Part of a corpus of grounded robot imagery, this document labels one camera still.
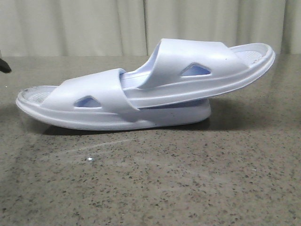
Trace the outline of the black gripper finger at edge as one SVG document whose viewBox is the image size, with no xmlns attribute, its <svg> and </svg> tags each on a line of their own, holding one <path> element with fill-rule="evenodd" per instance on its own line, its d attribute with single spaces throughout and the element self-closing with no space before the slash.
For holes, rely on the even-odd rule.
<svg viewBox="0 0 301 226">
<path fill-rule="evenodd" d="M 0 58 L 0 71 L 3 72 L 3 73 L 10 73 L 11 72 L 10 66 L 2 58 Z"/>
</svg>

